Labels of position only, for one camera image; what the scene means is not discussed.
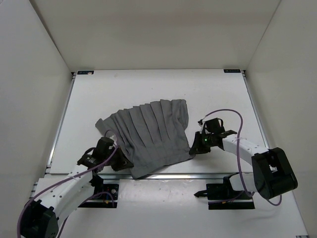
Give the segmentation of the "grey pleated skirt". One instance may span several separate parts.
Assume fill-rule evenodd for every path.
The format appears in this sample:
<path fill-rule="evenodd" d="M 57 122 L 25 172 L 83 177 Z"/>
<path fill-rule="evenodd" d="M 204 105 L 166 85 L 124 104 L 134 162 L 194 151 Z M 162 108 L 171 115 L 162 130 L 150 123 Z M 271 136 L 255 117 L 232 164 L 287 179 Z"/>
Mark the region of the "grey pleated skirt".
<path fill-rule="evenodd" d="M 101 134 L 109 130 L 123 154 L 133 163 L 130 173 L 139 179 L 164 166 L 193 158 L 185 133 L 189 123 L 184 99 L 153 101 L 118 110 L 95 127 Z"/>

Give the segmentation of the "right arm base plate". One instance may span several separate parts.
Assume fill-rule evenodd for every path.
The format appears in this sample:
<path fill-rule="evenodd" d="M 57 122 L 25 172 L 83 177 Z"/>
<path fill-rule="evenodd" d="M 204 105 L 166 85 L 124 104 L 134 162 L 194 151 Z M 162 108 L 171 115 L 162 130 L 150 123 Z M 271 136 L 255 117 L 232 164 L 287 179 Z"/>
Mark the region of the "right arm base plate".
<path fill-rule="evenodd" d="M 254 201 L 243 190 L 234 191 L 229 177 L 206 184 L 209 210 L 253 210 Z"/>

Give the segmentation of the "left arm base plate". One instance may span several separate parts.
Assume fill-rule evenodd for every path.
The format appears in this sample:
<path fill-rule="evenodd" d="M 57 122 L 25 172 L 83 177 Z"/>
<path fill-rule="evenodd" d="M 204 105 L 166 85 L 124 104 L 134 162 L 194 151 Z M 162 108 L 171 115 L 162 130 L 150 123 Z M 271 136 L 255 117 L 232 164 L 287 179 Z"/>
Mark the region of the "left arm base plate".
<path fill-rule="evenodd" d="M 95 188 L 93 197 L 82 203 L 79 208 L 114 209 L 118 205 L 119 180 L 104 180 L 99 188 Z"/>

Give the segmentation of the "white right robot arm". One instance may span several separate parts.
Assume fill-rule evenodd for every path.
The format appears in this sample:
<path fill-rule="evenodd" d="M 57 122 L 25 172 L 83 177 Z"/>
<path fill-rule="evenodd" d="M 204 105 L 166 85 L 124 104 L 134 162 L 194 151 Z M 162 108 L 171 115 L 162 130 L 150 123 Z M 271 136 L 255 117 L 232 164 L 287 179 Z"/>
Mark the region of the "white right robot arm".
<path fill-rule="evenodd" d="M 279 148 L 259 146 L 238 136 L 233 130 L 225 130 L 222 119 L 200 120 L 200 131 L 195 133 L 190 155 L 207 154 L 212 147 L 237 156 L 252 166 L 250 173 L 239 171 L 225 176 L 214 194 L 234 198 L 239 193 L 258 193 L 269 200 L 298 187 L 297 178 L 285 152 Z"/>

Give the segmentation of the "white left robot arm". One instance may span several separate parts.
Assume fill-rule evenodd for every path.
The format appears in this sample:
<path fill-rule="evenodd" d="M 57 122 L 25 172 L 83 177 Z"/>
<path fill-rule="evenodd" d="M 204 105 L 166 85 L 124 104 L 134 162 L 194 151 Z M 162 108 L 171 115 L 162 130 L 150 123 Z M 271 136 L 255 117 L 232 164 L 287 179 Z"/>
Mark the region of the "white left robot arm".
<path fill-rule="evenodd" d="M 17 237 L 58 238 L 69 215 L 83 203 L 102 196 L 113 203 L 113 195 L 103 188 L 99 176 L 106 166 L 114 171 L 134 167 L 115 140 L 101 137 L 64 179 L 29 199 L 18 218 Z"/>

